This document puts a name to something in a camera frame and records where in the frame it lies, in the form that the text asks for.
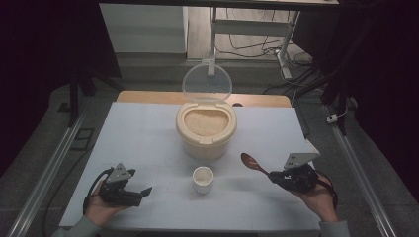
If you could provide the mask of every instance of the metal bracket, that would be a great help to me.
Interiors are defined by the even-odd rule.
[[[115,168],[115,170],[109,175],[107,179],[107,183],[113,183],[118,182],[122,180],[130,179],[132,175],[129,173],[129,171],[124,167],[123,163],[118,164],[118,166]]]
[[[284,165],[284,169],[301,167],[318,157],[320,157],[319,153],[290,153],[290,156]]]

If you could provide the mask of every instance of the aluminum rail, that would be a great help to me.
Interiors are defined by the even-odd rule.
[[[327,108],[323,106],[323,109],[326,113],[328,113]],[[332,123],[331,126],[333,128],[333,133],[335,134],[336,139],[348,161],[348,165],[352,170],[352,174],[354,175],[355,180],[357,181],[358,186],[364,195],[364,199],[372,211],[373,217],[376,220],[377,227],[381,232],[381,235],[384,237],[396,237],[397,234],[392,227],[388,215],[386,214],[381,201],[378,199],[376,193],[374,192],[373,186],[371,185],[366,172],[362,167],[362,164],[355,154],[350,141],[346,136],[342,135],[339,127],[336,125],[336,122]]]
[[[342,10],[370,10],[380,2],[375,0],[366,4],[353,1],[341,1],[339,4],[277,2],[266,0],[98,0],[98,3],[132,4],[132,5],[160,5],[160,6],[190,6],[217,8],[270,9],[289,11],[342,11]]]
[[[53,179],[55,178],[55,175],[58,172],[68,149],[70,148],[71,142],[77,134],[77,131],[83,122],[86,116],[86,112],[90,108],[91,104],[92,99],[90,98],[83,101],[79,118],[72,127],[67,128],[65,131],[61,141],[49,159],[34,189],[32,190],[21,212],[16,218],[15,223],[10,229],[7,235],[8,237],[25,236],[28,232],[28,229],[31,226],[31,223],[34,220],[34,217],[37,214],[37,211],[40,208],[42,201],[45,198],[46,193]]]

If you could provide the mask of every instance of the wrist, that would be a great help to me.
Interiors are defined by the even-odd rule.
[[[330,211],[324,211],[318,215],[320,217],[321,221],[323,222],[337,222],[339,221],[338,214],[336,211],[330,210]]]

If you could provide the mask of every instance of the metal frame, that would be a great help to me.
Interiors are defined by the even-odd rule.
[[[323,106],[323,110],[326,114],[327,108]],[[384,237],[396,237],[397,234],[395,233],[394,228],[392,227],[391,221],[386,214],[381,201],[377,197],[373,186],[370,183],[370,180],[367,177],[366,172],[364,171],[363,166],[361,165],[357,155],[352,148],[351,142],[348,138],[342,135],[341,130],[335,124],[331,124],[333,128],[333,133],[336,136],[336,140],[338,141],[346,160],[348,161],[348,165],[354,175],[357,184],[359,185],[362,194],[364,195],[364,199],[367,202],[368,206],[371,209],[374,219],[376,220],[377,227],[381,232],[381,235]]]
[[[74,125],[67,128],[65,131],[59,145],[46,164],[46,167],[38,179],[34,189],[7,234],[8,237],[26,235],[50,185],[52,184],[53,179],[55,178],[56,173],[59,170],[59,167],[61,166],[62,161],[64,160],[65,155],[67,154],[68,149],[70,148],[71,142],[77,134],[78,128],[85,118],[86,112],[91,106],[91,101],[91,99],[86,99],[85,103],[82,104],[80,116],[75,121]]]
[[[287,67],[285,55],[289,46],[293,29],[299,16],[299,11],[294,12],[293,17],[288,23],[285,22],[257,22],[243,20],[218,20],[216,18],[216,7],[212,8],[211,37],[209,48],[209,60],[215,63],[215,35],[233,34],[247,36],[272,36],[284,37],[281,50],[277,53],[277,58],[285,79],[291,79],[290,70]]]

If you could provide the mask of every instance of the dark background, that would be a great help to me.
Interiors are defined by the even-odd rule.
[[[92,69],[101,76],[121,75],[93,1],[1,1],[0,32],[3,174],[41,121],[53,90],[75,72],[81,85],[94,76]]]

